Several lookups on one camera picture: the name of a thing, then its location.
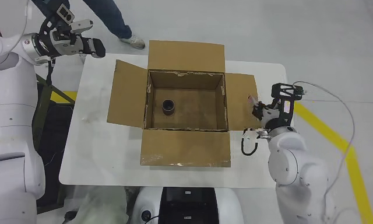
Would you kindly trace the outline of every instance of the small cylinder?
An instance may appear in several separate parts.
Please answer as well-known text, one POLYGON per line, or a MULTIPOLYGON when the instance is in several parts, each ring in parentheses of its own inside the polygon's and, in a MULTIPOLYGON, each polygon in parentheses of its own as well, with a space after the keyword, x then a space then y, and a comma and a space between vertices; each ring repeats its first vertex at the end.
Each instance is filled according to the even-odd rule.
POLYGON ((162 103, 163 114, 170 116, 175 112, 175 103, 171 99, 166 99, 162 103))

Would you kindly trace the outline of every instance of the person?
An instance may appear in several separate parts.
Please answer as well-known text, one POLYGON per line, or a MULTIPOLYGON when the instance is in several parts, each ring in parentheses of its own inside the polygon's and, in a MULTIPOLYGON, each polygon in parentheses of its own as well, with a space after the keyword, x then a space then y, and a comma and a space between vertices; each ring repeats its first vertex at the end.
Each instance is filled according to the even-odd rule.
MULTIPOLYGON (((39 10, 48 16, 50 11, 46 5, 38 0, 32 0, 39 10)), ((61 0, 70 9, 69 0, 61 0)), ((128 43, 136 49, 144 49, 145 42, 132 33, 131 28, 124 23, 122 13, 113 0, 82 0, 103 21, 107 29, 122 42, 128 43)))

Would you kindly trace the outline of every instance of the jeans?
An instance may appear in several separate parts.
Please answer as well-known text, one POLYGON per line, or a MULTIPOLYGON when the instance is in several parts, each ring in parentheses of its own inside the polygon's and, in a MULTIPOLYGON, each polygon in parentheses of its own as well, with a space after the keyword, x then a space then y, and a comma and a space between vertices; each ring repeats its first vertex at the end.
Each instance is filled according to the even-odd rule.
MULTIPOLYGON (((39 0, 32 0, 39 10, 48 16, 51 12, 39 0)), ((60 0, 70 8, 69 0, 60 0)), ((107 29, 118 38, 129 39, 132 36, 131 28, 124 23, 121 11, 113 0, 83 0, 92 11, 103 21, 107 29)))

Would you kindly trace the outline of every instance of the open cardboard box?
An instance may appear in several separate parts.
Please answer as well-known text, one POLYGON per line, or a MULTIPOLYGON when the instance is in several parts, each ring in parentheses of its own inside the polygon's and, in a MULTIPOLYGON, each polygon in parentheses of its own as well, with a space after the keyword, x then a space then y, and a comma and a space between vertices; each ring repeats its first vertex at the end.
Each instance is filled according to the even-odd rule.
POLYGON ((141 165, 230 167, 229 131, 260 127, 248 95, 254 76, 225 73, 223 45, 150 41, 147 69, 117 60, 107 122, 143 128, 141 165))

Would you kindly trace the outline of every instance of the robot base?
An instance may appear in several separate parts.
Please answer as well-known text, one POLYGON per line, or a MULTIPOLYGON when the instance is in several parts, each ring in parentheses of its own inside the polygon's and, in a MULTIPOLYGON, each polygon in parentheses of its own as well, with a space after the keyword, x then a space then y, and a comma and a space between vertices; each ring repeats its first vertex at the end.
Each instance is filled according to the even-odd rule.
POLYGON ((244 224, 240 202, 230 188, 143 187, 131 224, 244 224))

